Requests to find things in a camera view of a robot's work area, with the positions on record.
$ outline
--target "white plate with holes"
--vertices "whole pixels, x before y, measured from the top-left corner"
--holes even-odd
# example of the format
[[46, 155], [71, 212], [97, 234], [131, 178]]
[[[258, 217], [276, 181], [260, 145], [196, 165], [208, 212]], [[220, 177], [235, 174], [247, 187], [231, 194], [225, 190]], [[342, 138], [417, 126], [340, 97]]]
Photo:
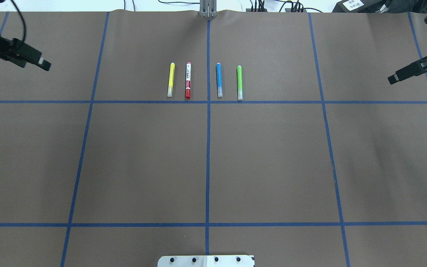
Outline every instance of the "white plate with holes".
[[163, 256], [158, 267], [254, 267], [252, 255]]

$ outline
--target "red marker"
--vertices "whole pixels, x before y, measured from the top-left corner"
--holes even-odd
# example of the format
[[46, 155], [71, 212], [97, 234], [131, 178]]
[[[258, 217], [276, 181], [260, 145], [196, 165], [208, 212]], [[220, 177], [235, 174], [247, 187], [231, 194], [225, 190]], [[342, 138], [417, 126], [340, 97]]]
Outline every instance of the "red marker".
[[190, 98], [190, 61], [185, 66], [185, 98]]

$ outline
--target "yellow marker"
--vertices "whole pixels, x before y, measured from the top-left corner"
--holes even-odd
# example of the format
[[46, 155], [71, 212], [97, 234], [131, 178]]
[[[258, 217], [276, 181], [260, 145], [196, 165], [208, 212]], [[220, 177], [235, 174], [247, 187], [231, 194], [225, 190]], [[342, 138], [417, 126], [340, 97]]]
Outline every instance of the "yellow marker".
[[174, 86], [174, 69], [176, 64], [171, 63], [171, 68], [169, 69], [169, 85], [168, 85], [168, 98], [172, 97], [172, 88]]

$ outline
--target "marker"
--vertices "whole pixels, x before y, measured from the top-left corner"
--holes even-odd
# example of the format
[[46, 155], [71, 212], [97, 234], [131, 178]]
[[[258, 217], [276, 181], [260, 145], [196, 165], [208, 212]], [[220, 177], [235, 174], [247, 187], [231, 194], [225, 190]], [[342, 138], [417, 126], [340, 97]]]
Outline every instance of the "marker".
[[185, 98], [190, 98], [190, 61], [185, 66]]
[[237, 88], [238, 88], [238, 100], [243, 100], [242, 66], [237, 67]]
[[222, 64], [217, 63], [217, 96], [221, 98], [222, 93]]
[[176, 68], [176, 64], [171, 63], [171, 67], [169, 68], [169, 84], [168, 84], [168, 98], [172, 97], [172, 88], [174, 86], [174, 69]]

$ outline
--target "green marker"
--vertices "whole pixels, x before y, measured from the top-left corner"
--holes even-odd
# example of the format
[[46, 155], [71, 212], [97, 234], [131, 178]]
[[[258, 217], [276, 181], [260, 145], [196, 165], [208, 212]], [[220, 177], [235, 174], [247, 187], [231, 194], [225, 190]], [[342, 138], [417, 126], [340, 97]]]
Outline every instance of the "green marker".
[[238, 100], [243, 100], [242, 66], [237, 67], [237, 88], [238, 88]]

